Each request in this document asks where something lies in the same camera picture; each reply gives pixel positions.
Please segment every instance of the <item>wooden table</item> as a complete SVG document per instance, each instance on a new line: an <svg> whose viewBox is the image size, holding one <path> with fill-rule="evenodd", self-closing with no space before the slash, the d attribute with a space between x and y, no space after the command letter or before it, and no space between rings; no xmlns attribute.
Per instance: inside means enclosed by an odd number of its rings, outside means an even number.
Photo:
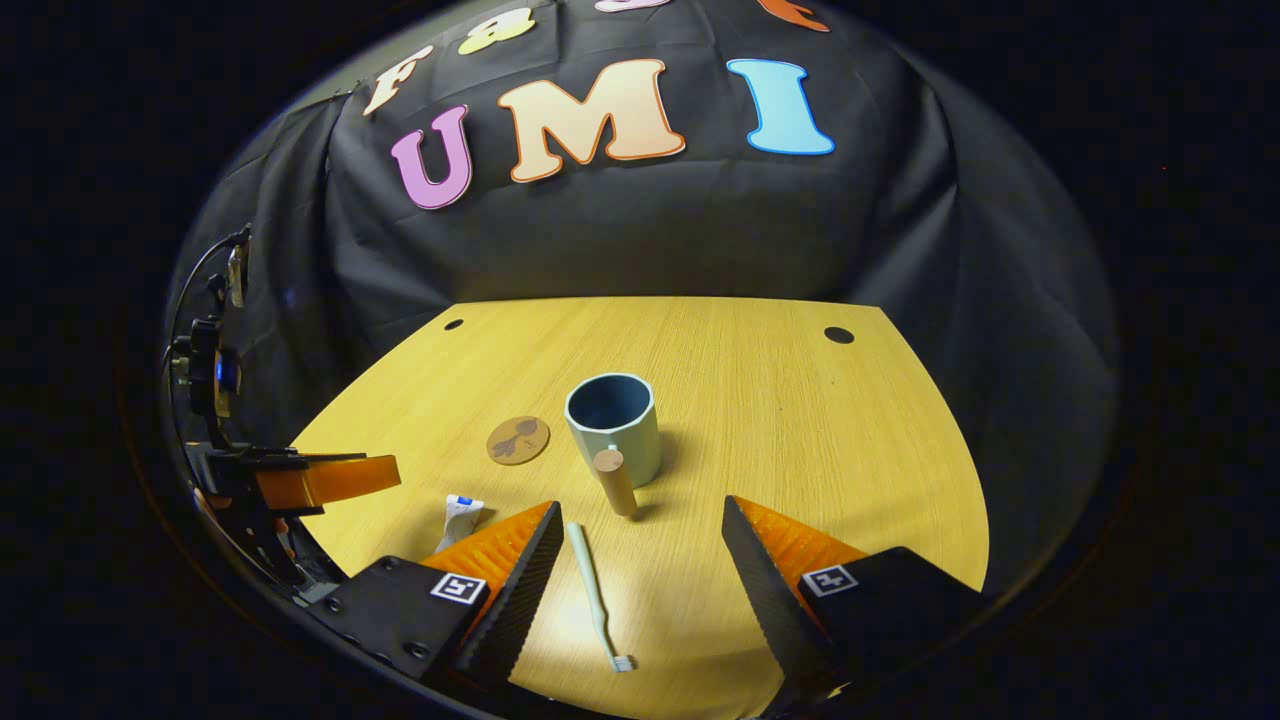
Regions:
<svg viewBox="0 0 1280 720"><path fill-rule="evenodd" d="M453 320L461 325L447 329ZM850 331L851 343L824 336ZM628 372L654 387L663 470L618 518L577 452L564 396ZM485 452L499 423L536 415L540 456ZM972 588L987 570L973 460L942 396L876 307L722 297L600 297L456 305L351 384L297 438L303 452L393 454L403 484L306 518L355 574L381 555L421 560L444 496L492 524L544 500L584 525L618 653L613 674L564 543L511 680L643 719L732 719L782 680L719 536L740 495L865 552L905 544Z"/></svg>

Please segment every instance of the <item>blue letter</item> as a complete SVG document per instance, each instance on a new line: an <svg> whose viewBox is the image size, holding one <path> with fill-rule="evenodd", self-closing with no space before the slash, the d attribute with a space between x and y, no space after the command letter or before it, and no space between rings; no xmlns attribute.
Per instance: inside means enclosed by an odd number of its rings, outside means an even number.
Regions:
<svg viewBox="0 0 1280 720"><path fill-rule="evenodd" d="M756 150L785 155L826 155L836 143L818 131L800 87L800 65L777 60L730 60L728 72L746 78L760 127L746 141Z"/></svg>

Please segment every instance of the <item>round coaster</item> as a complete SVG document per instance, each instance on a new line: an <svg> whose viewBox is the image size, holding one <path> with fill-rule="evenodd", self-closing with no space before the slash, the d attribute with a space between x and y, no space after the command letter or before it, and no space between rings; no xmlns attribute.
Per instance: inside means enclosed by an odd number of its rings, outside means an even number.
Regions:
<svg viewBox="0 0 1280 720"><path fill-rule="evenodd" d="M525 415L512 418L489 433L485 450L489 459L500 465L527 462L547 447L552 429L538 418Z"/></svg>

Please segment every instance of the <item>light blue cup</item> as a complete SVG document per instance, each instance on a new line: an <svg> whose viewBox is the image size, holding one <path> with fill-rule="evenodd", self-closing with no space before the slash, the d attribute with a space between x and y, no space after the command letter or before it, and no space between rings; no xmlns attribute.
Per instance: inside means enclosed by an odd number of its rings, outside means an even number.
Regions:
<svg viewBox="0 0 1280 720"><path fill-rule="evenodd" d="M653 386L630 373L605 373L582 380L564 398L564 420L586 466L602 450L622 454L631 487L649 484L662 466L658 409Z"/></svg>

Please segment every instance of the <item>orange letter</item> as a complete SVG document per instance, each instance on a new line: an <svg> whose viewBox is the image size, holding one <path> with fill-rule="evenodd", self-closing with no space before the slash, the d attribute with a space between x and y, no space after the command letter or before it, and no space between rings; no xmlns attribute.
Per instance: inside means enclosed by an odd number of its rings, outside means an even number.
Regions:
<svg viewBox="0 0 1280 720"><path fill-rule="evenodd" d="M394 68L378 76L378 85L374 86L374 96L369 99L369 106L365 108L365 114L371 114L374 110L381 108L388 100L396 97L396 94L399 92L396 83L407 81L408 76L413 74L413 68L417 67L417 61L430 55L431 50L434 50L434 47L428 45L406 58Z"/></svg>
<svg viewBox="0 0 1280 720"><path fill-rule="evenodd" d="M604 123L613 120L613 141L604 154L614 160L675 155L685 138L671 131L658 94L662 60L625 60L600 70L595 85L579 102L554 82L540 79L508 91L498 105L511 110L516 123L520 163L511 179L530 182L554 176L564 164L547 150L543 132L552 135L580 164L595 155Z"/></svg>
<svg viewBox="0 0 1280 720"><path fill-rule="evenodd" d="M812 15L813 10L809 8L801 8L800 5L792 5L787 0L760 0L760 6L769 12L771 15L776 18L782 18L788 23L806 27L809 29L815 29L818 32L831 32L831 28L817 22L810 20L804 15Z"/></svg>

